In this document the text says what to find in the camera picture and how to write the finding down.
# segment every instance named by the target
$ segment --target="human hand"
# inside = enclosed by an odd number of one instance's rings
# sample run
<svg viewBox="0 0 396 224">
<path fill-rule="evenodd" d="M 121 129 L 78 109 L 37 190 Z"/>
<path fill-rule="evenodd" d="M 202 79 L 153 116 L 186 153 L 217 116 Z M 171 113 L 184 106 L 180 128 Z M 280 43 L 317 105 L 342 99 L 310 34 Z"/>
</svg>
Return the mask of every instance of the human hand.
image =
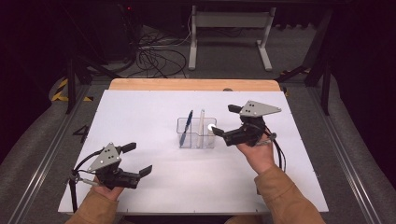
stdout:
<svg viewBox="0 0 396 224">
<path fill-rule="evenodd" d="M 268 136 L 263 134 L 260 141 L 266 140 L 268 140 Z M 243 143 L 236 145 L 236 147 L 245 155 L 247 162 L 258 175 L 275 165 L 273 142 L 254 147 Z"/>
<path fill-rule="evenodd" d="M 96 183 L 99 183 L 98 177 L 95 176 L 93 179 Z M 116 202 L 124 188 L 115 187 L 114 189 L 108 189 L 106 186 L 92 186 L 93 190 L 107 197 L 109 200 Z"/>
</svg>

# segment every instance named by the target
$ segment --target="clear plastic container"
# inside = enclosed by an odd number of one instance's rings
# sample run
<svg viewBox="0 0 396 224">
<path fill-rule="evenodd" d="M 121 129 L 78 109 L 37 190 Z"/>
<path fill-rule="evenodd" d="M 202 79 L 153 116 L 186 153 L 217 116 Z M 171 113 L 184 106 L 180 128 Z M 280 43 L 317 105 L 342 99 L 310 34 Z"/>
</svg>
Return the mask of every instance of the clear plastic container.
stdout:
<svg viewBox="0 0 396 224">
<path fill-rule="evenodd" d="M 200 119 L 192 118 L 191 124 L 185 131 L 187 118 L 177 119 L 177 135 L 180 148 L 214 148 L 216 136 L 211 132 L 210 127 L 216 127 L 216 119 L 204 118 L 203 133 L 200 131 Z"/>
</svg>

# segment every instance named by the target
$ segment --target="pen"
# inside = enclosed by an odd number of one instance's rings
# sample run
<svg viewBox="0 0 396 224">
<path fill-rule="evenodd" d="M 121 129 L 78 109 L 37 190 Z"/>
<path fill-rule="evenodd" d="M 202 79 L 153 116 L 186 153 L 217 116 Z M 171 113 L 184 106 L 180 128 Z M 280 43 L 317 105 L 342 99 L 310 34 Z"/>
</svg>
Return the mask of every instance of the pen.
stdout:
<svg viewBox="0 0 396 224">
<path fill-rule="evenodd" d="M 191 119 L 192 119 L 192 111 L 189 114 L 189 117 L 187 118 L 187 122 L 186 122 L 186 127 L 184 128 L 184 133 L 181 135 L 180 137 L 180 147 L 183 146 L 184 144 L 184 139 L 186 139 L 186 132 L 189 129 L 190 123 L 191 123 Z"/>
</svg>

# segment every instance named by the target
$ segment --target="sleeve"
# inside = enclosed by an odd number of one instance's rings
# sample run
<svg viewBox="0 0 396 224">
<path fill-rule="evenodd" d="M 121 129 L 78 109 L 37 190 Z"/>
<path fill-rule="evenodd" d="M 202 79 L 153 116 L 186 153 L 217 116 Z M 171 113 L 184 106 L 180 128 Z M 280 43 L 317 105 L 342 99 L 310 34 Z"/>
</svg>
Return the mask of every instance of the sleeve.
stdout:
<svg viewBox="0 0 396 224">
<path fill-rule="evenodd" d="M 66 224 L 113 223 L 116 217 L 118 202 L 114 202 L 93 189 L 88 192 L 77 212 L 66 221 Z"/>
<path fill-rule="evenodd" d="M 254 181 L 271 211 L 274 223 L 325 223 L 318 209 L 278 167 L 271 167 Z"/>
</svg>

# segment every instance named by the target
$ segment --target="white board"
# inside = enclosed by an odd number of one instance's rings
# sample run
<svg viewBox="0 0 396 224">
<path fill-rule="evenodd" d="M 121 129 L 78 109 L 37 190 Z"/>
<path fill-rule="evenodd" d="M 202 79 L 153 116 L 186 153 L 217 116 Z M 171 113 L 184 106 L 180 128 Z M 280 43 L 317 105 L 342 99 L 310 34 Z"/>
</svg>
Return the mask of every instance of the white board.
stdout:
<svg viewBox="0 0 396 224">
<path fill-rule="evenodd" d="M 110 142 L 115 146 L 137 143 L 135 150 L 120 155 L 120 168 L 137 173 L 152 164 L 152 173 L 141 179 L 137 189 L 126 189 L 121 194 L 120 214 L 268 212 L 262 197 L 256 194 L 253 181 L 256 173 L 235 146 L 227 147 L 219 137 L 211 149 L 180 149 L 178 144 L 178 118 L 186 118 L 191 110 L 193 117 L 199 118 L 204 109 L 205 117 L 217 119 L 218 128 L 227 132 L 241 124 L 239 116 L 228 111 L 228 105 L 243 106 L 247 100 L 282 109 L 263 118 L 270 130 L 277 133 L 277 142 L 287 160 L 286 173 L 319 212 L 327 212 L 317 177 L 281 91 L 105 91 L 78 163 Z M 93 161 L 90 159 L 81 169 L 87 170 Z M 84 173 L 81 176 L 92 179 Z M 82 182 L 77 184 L 78 205 L 90 187 Z M 59 212 L 72 211 L 70 190 L 66 188 Z"/>
</svg>

